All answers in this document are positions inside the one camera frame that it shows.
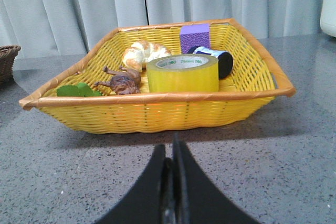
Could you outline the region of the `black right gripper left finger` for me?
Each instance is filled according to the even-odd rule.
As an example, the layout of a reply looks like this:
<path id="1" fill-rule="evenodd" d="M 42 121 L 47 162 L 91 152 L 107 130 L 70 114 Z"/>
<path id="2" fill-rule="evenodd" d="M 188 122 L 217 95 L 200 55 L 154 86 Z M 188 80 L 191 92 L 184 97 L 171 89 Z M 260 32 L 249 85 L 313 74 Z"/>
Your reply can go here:
<path id="1" fill-rule="evenodd" d="M 164 145 L 127 194 L 97 223 L 173 223 L 173 163 Z"/>

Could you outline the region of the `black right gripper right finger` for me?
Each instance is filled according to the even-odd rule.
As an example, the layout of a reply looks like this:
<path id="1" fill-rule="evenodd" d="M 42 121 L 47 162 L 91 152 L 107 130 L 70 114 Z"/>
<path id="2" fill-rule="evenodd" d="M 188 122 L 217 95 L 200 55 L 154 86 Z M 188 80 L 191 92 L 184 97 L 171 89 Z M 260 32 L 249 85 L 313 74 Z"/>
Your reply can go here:
<path id="1" fill-rule="evenodd" d="M 174 223 L 258 223 L 214 185 L 177 133 L 172 154 Z"/>

